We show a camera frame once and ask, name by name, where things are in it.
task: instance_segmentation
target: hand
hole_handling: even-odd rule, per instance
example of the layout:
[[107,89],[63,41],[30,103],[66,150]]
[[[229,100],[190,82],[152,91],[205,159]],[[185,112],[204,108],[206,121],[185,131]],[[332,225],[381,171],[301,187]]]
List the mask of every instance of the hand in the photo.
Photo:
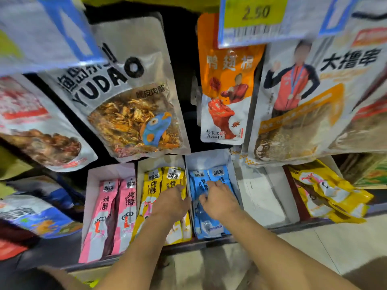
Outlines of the hand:
[[279,68],[281,68],[281,63],[276,61],[276,62],[274,62],[273,66],[271,68],[271,71],[276,72]]
[[152,216],[158,215],[172,224],[184,218],[191,205],[191,198],[181,199],[182,185],[176,185],[160,193],[153,203]]
[[240,207],[230,188],[220,180],[213,182],[207,181],[208,197],[205,194],[199,196],[200,203],[206,213],[215,220],[223,223],[222,220]]

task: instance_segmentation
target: yellow price label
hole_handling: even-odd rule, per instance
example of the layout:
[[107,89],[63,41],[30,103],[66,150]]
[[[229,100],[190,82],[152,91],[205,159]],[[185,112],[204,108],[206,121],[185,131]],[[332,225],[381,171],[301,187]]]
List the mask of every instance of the yellow price label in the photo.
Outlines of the yellow price label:
[[288,0],[226,0],[225,29],[259,24],[279,24]]

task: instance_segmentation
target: blue fish cartoon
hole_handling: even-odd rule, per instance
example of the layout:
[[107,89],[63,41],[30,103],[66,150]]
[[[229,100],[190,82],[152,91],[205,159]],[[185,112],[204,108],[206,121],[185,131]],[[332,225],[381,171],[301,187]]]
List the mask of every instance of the blue fish cartoon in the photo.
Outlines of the blue fish cartoon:
[[141,128],[141,137],[145,145],[159,146],[159,141],[163,133],[171,125],[172,115],[169,112],[158,114],[153,117],[145,126]]

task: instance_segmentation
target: floor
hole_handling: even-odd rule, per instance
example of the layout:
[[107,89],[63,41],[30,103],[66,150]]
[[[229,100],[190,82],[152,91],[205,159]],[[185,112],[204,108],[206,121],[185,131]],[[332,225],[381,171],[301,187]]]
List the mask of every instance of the floor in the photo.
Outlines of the floor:
[[[387,215],[364,224],[333,224],[280,235],[362,290],[387,289]],[[151,289],[245,289],[248,255],[239,244],[168,257]]]

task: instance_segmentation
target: orange snack bag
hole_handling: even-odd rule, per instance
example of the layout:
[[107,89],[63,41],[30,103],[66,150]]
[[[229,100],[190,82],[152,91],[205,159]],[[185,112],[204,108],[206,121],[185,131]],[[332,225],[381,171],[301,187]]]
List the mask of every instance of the orange snack bag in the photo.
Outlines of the orange snack bag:
[[199,17],[198,45],[202,80],[201,140],[241,145],[253,94],[254,70],[265,45],[217,48],[219,14]]

